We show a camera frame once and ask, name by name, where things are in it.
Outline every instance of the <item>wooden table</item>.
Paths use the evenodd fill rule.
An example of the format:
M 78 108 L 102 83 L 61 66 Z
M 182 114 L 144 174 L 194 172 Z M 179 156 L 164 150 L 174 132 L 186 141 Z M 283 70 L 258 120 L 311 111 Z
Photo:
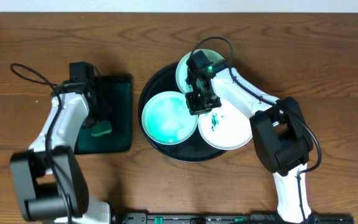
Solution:
M 350 213 L 358 223 L 358 14 L 129 13 L 0 13 L 0 223 L 24 222 L 9 158 L 28 148 L 50 110 L 50 89 L 15 77 L 12 62 L 56 83 L 68 78 L 70 62 L 82 60 L 103 74 L 132 74 L 131 149 L 77 156 L 90 194 L 118 211 L 274 211 L 275 184 L 252 142 L 192 164 L 163 156 L 139 128 L 147 80 L 211 35 L 230 39 L 234 66 L 255 86 L 298 100 L 323 148 L 321 167 L 307 175 L 309 205 Z M 204 47 L 229 56 L 224 42 Z M 310 156 L 314 164 L 316 151 Z

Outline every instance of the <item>white background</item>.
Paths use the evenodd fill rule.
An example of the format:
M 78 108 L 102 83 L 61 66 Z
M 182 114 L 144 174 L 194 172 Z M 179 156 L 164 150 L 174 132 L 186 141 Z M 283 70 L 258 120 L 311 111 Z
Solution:
M 358 12 L 358 0 L 0 0 L 0 12 Z

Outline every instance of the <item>black tray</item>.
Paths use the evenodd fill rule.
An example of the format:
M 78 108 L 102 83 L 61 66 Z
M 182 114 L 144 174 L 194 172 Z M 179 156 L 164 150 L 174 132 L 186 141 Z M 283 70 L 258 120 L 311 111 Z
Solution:
M 138 117 L 140 128 L 143 131 L 144 136 L 147 138 L 149 143 L 160 151 L 162 154 L 185 162 L 202 162 L 210 159 L 214 159 L 222 154 L 225 150 L 216 149 L 210 146 L 201 137 L 198 127 L 194 133 L 186 140 L 176 145 L 164 145 L 152 140 L 144 131 L 142 126 L 142 112 L 146 103 L 155 95 L 164 91 L 177 91 L 181 93 L 175 80 L 175 72 L 178 63 L 173 63 L 160 71 L 158 71 L 146 84 L 140 95 Z

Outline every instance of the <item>light blue plate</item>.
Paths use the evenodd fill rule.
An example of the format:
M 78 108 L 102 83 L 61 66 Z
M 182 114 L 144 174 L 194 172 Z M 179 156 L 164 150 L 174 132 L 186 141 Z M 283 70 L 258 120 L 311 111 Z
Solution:
M 153 96 L 146 103 L 142 125 L 154 141 L 173 145 L 185 141 L 194 133 L 198 116 L 190 115 L 184 94 L 166 91 Z

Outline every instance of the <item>black cable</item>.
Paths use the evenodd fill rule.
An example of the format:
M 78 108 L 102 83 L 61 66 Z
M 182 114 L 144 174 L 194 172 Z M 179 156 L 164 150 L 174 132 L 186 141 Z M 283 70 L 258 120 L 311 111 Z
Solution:
M 44 82 L 40 82 L 40 81 L 37 81 L 37 80 L 32 80 L 30 78 L 24 77 L 21 74 L 19 74 L 17 71 L 15 71 L 14 67 L 24 68 L 27 71 L 32 72 L 33 74 L 37 75 Z M 24 80 L 27 80 L 27 81 L 30 81 L 30 82 L 33 82 L 33 83 L 42 84 L 42 85 L 48 85 L 52 89 L 53 93 L 55 94 L 55 96 L 57 97 L 57 100 L 59 102 L 56 114 L 53 117 L 52 122 L 50 123 L 50 126 L 48 128 L 47 134 L 45 136 L 45 152 L 46 152 L 46 155 L 47 155 L 47 161 L 49 163 L 49 166 L 50 166 L 50 168 L 52 170 L 53 175 L 55 176 L 57 186 L 62 191 L 63 201 L 65 202 L 65 206 L 66 206 L 66 209 L 67 209 L 67 220 L 68 220 L 68 223 L 70 224 L 71 223 L 70 197 L 69 197 L 69 195 L 66 195 L 65 189 L 63 188 L 63 185 L 62 185 L 62 182 L 61 182 L 59 176 L 57 175 L 57 172 L 56 172 L 56 169 L 55 169 L 55 162 L 53 161 L 52 153 L 50 152 L 50 150 L 51 150 L 50 140 L 51 140 L 53 127 L 55 126 L 55 123 L 56 123 L 56 121 L 57 121 L 57 119 L 58 119 L 58 117 L 60 115 L 60 112 L 63 109 L 62 108 L 62 99 L 60 98 L 60 95 L 59 95 L 57 89 L 55 88 L 55 86 L 57 86 L 57 84 L 50 83 L 49 80 L 47 80 L 43 75 L 41 75 L 37 71 L 35 71 L 35 70 L 25 66 L 25 65 L 19 64 L 19 63 L 12 63 L 11 64 L 11 71 L 14 74 L 16 74 L 18 77 L 20 77 L 20 78 L 22 78 Z
M 233 81 L 239 85 L 243 90 L 245 90 L 246 92 L 248 92 L 250 95 L 252 95 L 253 97 L 255 97 L 256 99 L 258 99 L 259 101 L 261 102 L 264 102 L 278 110 L 281 110 L 283 111 L 284 113 L 286 114 L 289 114 L 291 116 L 293 116 L 306 130 L 307 132 L 310 134 L 314 144 L 316 145 L 316 149 L 317 149 L 317 153 L 318 153 L 318 159 L 317 159 L 317 162 L 316 164 L 313 166 L 313 167 L 310 167 L 309 169 L 305 169 L 305 170 L 301 170 L 301 171 L 298 171 L 298 173 L 296 174 L 296 179 L 298 181 L 298 194 L 299 194 L 299 202 L 300 202 L 300 208 L 301 208 L 301 212 L 302 212 L 302 217 L 303 217 L 303 223 L 306 223 L 306 217 L 305 217 L 305 211 L 303 210 L 303 203 L 302 203 L 302 195 L 301 195 L 301 177 L 300 175 L 301 174 L 304 174 L 304 173 L 307 173 L 307 172 L 311 172 L 315 169 L 317 169 L 317 167 L 320 166 L 320 163 L 321 163 L 321 160 L 322 160 L 322 152 L 321 152 L 321 147 L 320 147 L 320 143 L 318 142 L 316 136 L 314 135 L 314 133 L 311 131 L 311 129 L 305 124 L 305 122 L 302 121 L 302 119 L 295 113 L 293 112 L 292 110 L 289 110 L 287 108 L 284 108 L 280 105 L 277 105 L 273 102 L 270 102 L 268 100 L 265 100 L 263 98 L 263 96 L 259 96 L 258 94 L 254 93 L 253 91 L 251 91 L 250 89 L 248 89 L 246 86 L 244 86 L 241 82 L 239 82 L 237 80 L 237 77 L 235 77 L 232 73 L 232 63 L 233 63 L 233 58 L 234 58 L 234 50 L 233 50 L 233 46 L 231 45 L 230 41 L 228 41 L 226 38 L 224 37 L 208 37 L 208 38 L 205 38 L 204 40 L 202 40 L 199 44 L 196 45 L 196 47 L 193 49 L 193 51 L 191 51 L 191 54 L 189 56 L 189 58 L 191 58 L 193 56 L 193 53 L 194 51 L 200 47 L 200 45 L 204 42 L 206 42 L 207 40 L 211 40 L 211 39 L 219 39 L 219 40 L 223 40 L 225 41 L 229 47 L 230 47 L 230 60 L 229 60 L 229 73 L 230 73 L 230 76 L 231 78 L 233 79 Z

